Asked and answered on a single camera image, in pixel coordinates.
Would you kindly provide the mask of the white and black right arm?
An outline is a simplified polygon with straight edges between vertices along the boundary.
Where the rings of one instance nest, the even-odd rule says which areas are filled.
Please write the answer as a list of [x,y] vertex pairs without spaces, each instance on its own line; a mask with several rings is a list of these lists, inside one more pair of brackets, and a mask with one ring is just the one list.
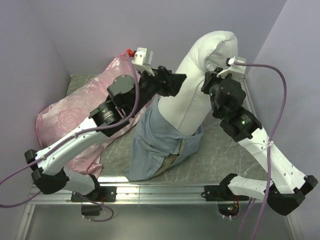
[[298,170],[269,140],[260,121],[243,107],[246,92],[241,84],[233,79],[232,73],[222,74],[220,67],[206,72],[201,88],[209,95],[212,116],[220,120],[220,127],[229,137],[271,174],[270,182],[230,173],[219,185],[206,185],[203,198],[208,202],[266,198],[276,213],[287,216],[300,206],[318,180]]

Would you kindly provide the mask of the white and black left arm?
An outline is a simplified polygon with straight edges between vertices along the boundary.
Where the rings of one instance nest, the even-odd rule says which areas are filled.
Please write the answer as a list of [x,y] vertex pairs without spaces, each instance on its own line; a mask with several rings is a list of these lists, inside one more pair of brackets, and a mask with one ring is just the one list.
[[89,147],[107,140],[129,125],[155,95],[174,97],[180,91],[186,74],[173,73],[164,66],[137,76],[122,74],[107,88],[108,96],[89,116],[54,144],[24,156],[32,169],[32,180],[44,195],[68,190],[96,201],[101,186],[93,174],[81,174],[66,165]]

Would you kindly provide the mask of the white pillow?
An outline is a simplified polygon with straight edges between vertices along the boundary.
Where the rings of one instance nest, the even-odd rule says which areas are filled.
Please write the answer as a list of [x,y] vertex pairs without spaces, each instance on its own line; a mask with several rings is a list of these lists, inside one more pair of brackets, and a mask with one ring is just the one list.
[[200,37],[176,70],[187,76],[179,93],[158,101],[162,117],[184,136],[192,136],[211,109],[209,96],[201,91],[205,73],[217,67],[226,69],[226,59],[237,55],[238,40],[231,31],[218,30]]

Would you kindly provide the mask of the blue-grey pillowcase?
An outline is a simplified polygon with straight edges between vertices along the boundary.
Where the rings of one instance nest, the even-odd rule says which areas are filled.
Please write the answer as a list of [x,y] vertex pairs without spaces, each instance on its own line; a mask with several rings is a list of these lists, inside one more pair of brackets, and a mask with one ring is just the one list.
[[200,147],[204,130],[199,126],[185,136],[166,121],[158,109],[156,97],[135,126],[129,167],[123,172],[130,182],[151,179],[181,163]]

